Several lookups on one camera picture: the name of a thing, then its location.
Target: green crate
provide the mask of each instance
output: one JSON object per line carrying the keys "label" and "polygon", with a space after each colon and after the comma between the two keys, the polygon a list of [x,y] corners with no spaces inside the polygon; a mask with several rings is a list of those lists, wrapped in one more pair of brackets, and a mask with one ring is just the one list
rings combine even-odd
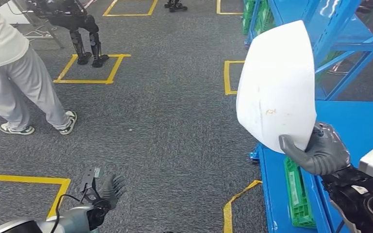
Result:
{"label": "green crate", "polygon": [[243,10],[243,17],[244,18],[252,18],[252,14],[254,12],[254,5],[255,5],[255,0],[247,0],[245,5],[244,5],[244,10]]}
{"label": "green crate", "polygon": [[299,166],[291,159],[285,158],[284,167],[292,225],[294,227],[316,228]]}
{"label": "green crate", "polygon": [[262,0],[259,5],[254,30],[257,35],[273,28],[274,19],[267,0]]}
{"label": "green crate", "polygon": [[250,29],[250,18],[242,18],[242,34],[247,35]]}

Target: yellow square outline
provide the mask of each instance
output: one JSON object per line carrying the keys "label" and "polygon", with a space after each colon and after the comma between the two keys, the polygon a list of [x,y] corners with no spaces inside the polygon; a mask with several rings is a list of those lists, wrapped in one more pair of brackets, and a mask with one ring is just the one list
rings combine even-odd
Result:
{"label": "yellow square outline", "polygon": [[231,82],[229,78],[229,66],[231,63],[244,63],[245,61],[224,61],[224,88],[226,95],[236,95],[237,91],[231,90]]}
{"label": "yellow square outline", "polygon": [[154,11],[156,4],[158,3],[158,0],[153,0],[151,7],[149,8],[148,13],[146,14],[120,14],[120,15],[110,15],[109,12],[112,10],[112,7],[115,6],[115,3],[117,3],[118,0],[114,0],[111,5],[108,6],[106,11],[102,16],[150,16],[152,15],[152,12]]}
{"label": "yellow square outline", "polygon": [[71,59],[65,66],[65,68],[61,71],[58,78],[55,79],[54,83],[92,83],[92,84],[112,84],[114,83],[114,77],[115,74],[118,71],[119,66],[121,65],[121,62],[124,57],[131,57],[130,54],[108,54],[109,57],[117,57],[117,61],[115,62],[114,66],[112,67],[111,72],[109,73],[107,80],[62,80],[62,78],[67,74],[70,67],[73,65],[73,63],[78,58],[77,54],[72,54]]}
{"label": "yellow square outline", "polygon": [[217,0],[217,14],[218,15],[243,15],[242,12],[221,12],[221,0]]}
{"label": "yellow square outline", "polygon": [[53,201],[52,207],[49,210],[48,217],[56,215],[55,209],[57,200],[61,195],[67,192],[69,187],[70,179],[67,178],[49,178],[49,177],[36,177],[36,176],[9,176],[0,175],[0,181],[4,182],[21,182],[21,183],[47,183],[47,184],[60,184],[61,187],[56,194],[55,200]]}

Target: robot leg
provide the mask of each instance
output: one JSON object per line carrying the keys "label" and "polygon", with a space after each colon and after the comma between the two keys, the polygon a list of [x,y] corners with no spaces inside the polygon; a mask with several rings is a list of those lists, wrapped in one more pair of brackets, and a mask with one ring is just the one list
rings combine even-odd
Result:
{"label": "robot leg", "polygon": [[170,12],[175,12],[178,10],[186,11],[188,7],[183,6],[181,0],[173,0],[172,6],[169,7]]}
{"label": "robot leg", "polygon": [[99,28],[95,23],[92,15],[87,15],[85,19],[84,28],[89,32],[89,40],[91,44],[92,54],[94,55],[94,62],[92,66],[95,68],[102,67],[103,63],[108,60],[109,56],[102,55],[101,42],[99,41]]}
{"label": "robot leg", "polygon": [[81,34],[79,31],[70,30],[69,34],[72,39],[73,47],[75,48],[76,54],[78,55],[78,64],[85,65],[88,63],[89,58],[91,57],[90,52],[85,52],[84,44],[82,43]]}
{"label": "robot leg", "polygon": [[168,0],[167,4],[164,5],[165,8],[170,8],[173,5],[174,0]]}

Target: yellow floor marking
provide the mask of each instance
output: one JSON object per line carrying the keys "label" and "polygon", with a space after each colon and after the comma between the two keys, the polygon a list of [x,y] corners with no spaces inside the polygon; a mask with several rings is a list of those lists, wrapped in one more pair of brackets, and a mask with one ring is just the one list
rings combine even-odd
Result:
{"label": "yellow floor marking", "polygon": [[3,182],[22,182],[22,183],[46,183],[46,184],[60,184],[61,187],[56,194],[55,200],[52,204],[51,209],[49,210],[48,217],[54,216],[56,204],[58,199],[62,194],[67,192],[69,187],[70,179],[66,178],[50,178],[50,177],[35,177],[35,176],[9,176],[9,175],[0,175],[0,181]]}
{"label": "yellow floor marking", "polygon": [[115,4],[117,3],[118,0],[114,0],[111,5],[108,6],[108,8],[106,9],[106,11],[104,12],[104,14],[102,16],[150,16],[152,15],[155,7],[156,7],[156,4],[158,3],[158,0],[153,0],[152,2],[152,5],[151,7],[149,8],[149,11],[148,13],[146,14],[118,14],[118,15],[114,15],[114,14],[109,14],[109,12],[112,10],[112,8],[115,6]]}
{"label": "yellow floor marking", "polygon": [[224,228],[223,233],[233,233],[232,228],[232,202],[239,198],[243,193],[253,188],[255,185],[262,183],[262,181],[254,180],[250,185],[248,185],[244,190],[235,194],[225,205],[224,205]]}
{"label": "yellow floor marking", "polygon": [[242,15],[242,12],[221,12],[221,0],[217,0],[218,15]]}
{"label": "yellow floor marking", "polygon": [[77,54],[72,54],[71,59],[65,66],[65,68],[62,70],[62,72],[59,74],[58,78],[54,80],[54,83],[90,83],[90,84],[111,84],[114,83],[114,77],[115,74],[118,71],[118,68],[123,60],[124,57],[131,57],[130,54],[109,54],[109,57],[117,57],[117,61],[115,62],[114,66],[112,67],[111,72],[108,75],[107,80],[62,80],[62,78],[66,75],[68,70],[71,68],[73,63],[78,58]]}
{"label": "yellow floor marking", "polygon": [[245,61],[225,61],[224,62],[224,89],[226,95],[236,95],[237,91],[231,90],[231,80],[229,77],[229,66],[231,63],[244,63]]}

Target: black wire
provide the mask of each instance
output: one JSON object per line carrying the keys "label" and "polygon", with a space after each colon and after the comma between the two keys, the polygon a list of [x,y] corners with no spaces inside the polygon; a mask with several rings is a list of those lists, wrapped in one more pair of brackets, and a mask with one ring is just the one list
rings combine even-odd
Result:
{"label": "black wire", "polygon": [[69,194],[62,194],[59,199],[58,199],[58,203],[56,204],[56,208],[55,208],[55,212],[56,212],[56,220],[55,220],[55,225],[53,226],[52,230],[51,230],[51,233],[54,233],[55,232],[55,229],[56,227],[58,226],[58,223],[59,223],[59,218],[60,218],[60,214],[59,214],[59,205],[61,204],[61,200],[62,200],[62,197],[69,197],[69,198],[73,198],[74,200],[76,201],[79,201],[78,198],[72,196],[72,195],[69,195]]}
{"label": "black wire", "polygon": [[82,201],[84,200],[85,195],[86,195],[87,192],[88,192],[88,189],[86,188],[86,185],[85,185],[85,191],[84,191],[84,194],[82,195],[81,200],[79,201],[80,204],[83,204]]}
{"label": "black wire", "polygon": [[339,223],[339,225],[338,225],[337,230],[335,231],[335,233],[340,233],[343,226],[344,226],[344,220],[342,220]]}
{"label": "black wire", "polygon": [[11,8],[11,6],[9,5],[9,1],[7,1],[6,2],[6,4],[8,5],[8,7],[9,7],[9,10],[12,12],[12,14],[14,14],[14,15],[17,15],[17,16],[19,16],[19,15],[24,15],[24,14],[26,14],[27,12],[24,12],[24,13],[21,13],[21,14],[15,14],[13,11],[12,11],[12,8]]}

